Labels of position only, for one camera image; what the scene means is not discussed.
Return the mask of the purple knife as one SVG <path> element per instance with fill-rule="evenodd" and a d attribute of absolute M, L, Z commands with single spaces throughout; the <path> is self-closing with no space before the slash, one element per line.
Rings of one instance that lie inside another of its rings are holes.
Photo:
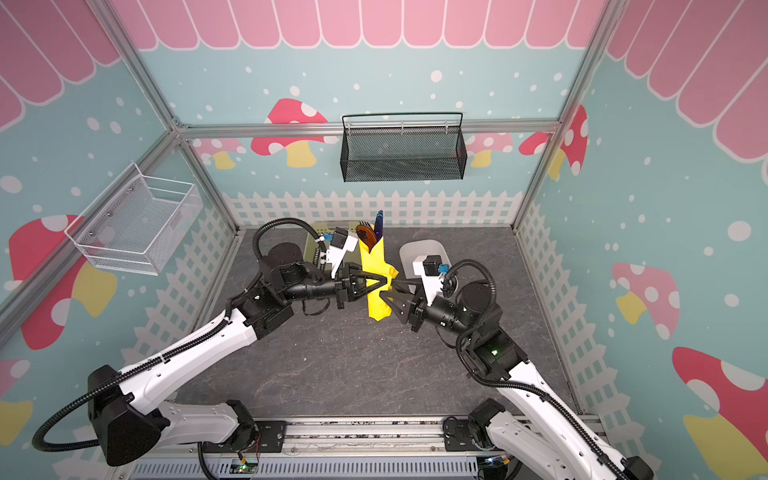
<path fill-rule="evenodd" d="M 374 222 L 374 234 L 375 234 L 376 243 L 378 243 L 383 238 L 383 229 L 384 229 L 384 211 L 379 210 L 377 212 L 377 215 L 375 217 L 375 222 Z"/>

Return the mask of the yellow paper napkin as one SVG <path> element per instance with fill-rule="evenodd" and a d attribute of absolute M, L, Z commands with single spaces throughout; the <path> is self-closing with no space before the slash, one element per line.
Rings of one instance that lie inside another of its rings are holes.
<path fill-rule="evenodd" d="M 367 295 L 369 317 L 375 321 L 381 321 L 390 316 L 392 309 L 381 299 L 379 293 L 391 289 L 391 283 L 399 275 L 399 271 L 385 258 L 384 239 L 379 240 L 372 250 L 369 250 L 362 240 L 359 241 L 359 247 L 363 270 L 378 275 L 378 278 L 367 279 L 366 285 L 375 286 L 381 282 L 382 277 L 385 278 L 383 285 Z"/>

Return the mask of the purple spoon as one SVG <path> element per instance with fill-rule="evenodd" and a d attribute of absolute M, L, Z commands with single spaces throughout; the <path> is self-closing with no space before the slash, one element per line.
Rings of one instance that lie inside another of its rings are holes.
<path fill-rule="evenodd" d="M 371 251 L 376 243 L 378 242 L 378 238 L 376 236 L 376 233 L 368 222 L 360 222 L 355 227 L 355 233 L 360 241 L 363 242 L 363 244 L 366 246 L 368 251 Z"/>

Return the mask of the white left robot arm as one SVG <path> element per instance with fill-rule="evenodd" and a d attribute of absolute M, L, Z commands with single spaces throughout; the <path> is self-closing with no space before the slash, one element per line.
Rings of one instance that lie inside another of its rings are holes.
<path fill-rule="evenodd" d="M 129 464 L 156 447 L 209 443 L 230 451 L 254 447 L 258 426 L 244 404 L 172 403 L 170 395 L 228 355 L 245 348 L 290 319 L 295 302 L 356 301 L 385 286 L 385 276 L 341 264 L 324 272 L 303 259 L 293 243 L 281 243 L 259 260 L 255 283 L 230 306 L 192 334 L 141 365 L 120 371 L 104 366 L 92 386 L 112 386 L 88 403 L 88 416 L 108 465 Z"/>

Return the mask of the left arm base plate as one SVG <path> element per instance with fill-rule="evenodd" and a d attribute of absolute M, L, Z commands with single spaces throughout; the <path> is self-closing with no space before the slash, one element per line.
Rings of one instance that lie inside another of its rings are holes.
<path fill-rule="evenodd" d="M 244 453 L 281 453 L 286 440 L 288 423 L 283 420 L 256 420 L 255 425 L 256 437 Z"/>

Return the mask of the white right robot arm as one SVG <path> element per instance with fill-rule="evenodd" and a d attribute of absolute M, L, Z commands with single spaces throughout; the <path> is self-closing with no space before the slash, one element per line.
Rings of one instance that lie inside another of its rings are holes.
<path fill-rule="evenodd" d="M 431 324 L 456 334 L 468 376 L 497 390 L 525 417 L 518 421 L 488 399 L 470 415 L 475 441 L 503 450 L 542 479 L 652 479 L 639 456 L 609 445 L 548 385 L 520 346 L 500 327 L 501 309 L 489 281 L 473 281 L 452 300 L 428 299 L 412 281 L 380 294 L 402 323 Z"/>

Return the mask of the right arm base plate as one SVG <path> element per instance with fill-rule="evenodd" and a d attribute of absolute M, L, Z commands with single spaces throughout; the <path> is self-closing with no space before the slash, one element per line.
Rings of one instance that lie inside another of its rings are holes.
<path fill-rule="evenodd" d="M 448 452 L 490 451 L 492 447 L 479 427 L 468 418 L 445 417 L 442 433 L 444 448 Z"/>

